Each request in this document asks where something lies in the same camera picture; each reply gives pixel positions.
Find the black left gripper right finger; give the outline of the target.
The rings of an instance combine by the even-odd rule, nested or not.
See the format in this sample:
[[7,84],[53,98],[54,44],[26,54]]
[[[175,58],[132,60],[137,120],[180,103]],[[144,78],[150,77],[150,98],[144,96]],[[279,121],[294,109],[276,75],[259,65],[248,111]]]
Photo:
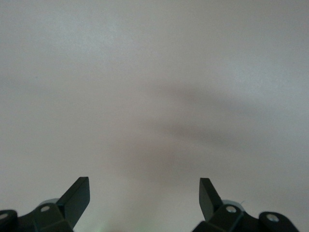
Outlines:
[[195,232],[297,232],[286,216],[262,212],[258,218],[249,215],[241,204],[222,200],[208,178],[199,181],[199,205],[204,216]]

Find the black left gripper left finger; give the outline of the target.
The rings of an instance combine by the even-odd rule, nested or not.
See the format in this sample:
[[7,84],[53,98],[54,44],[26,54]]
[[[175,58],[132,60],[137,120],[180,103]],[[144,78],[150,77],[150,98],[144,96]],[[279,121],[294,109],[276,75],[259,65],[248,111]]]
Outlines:
[[40,203],[19,216],[15,210],[0,212],[2,232],[72,232],[90,202],[88,177],[79,177],[58,199]]

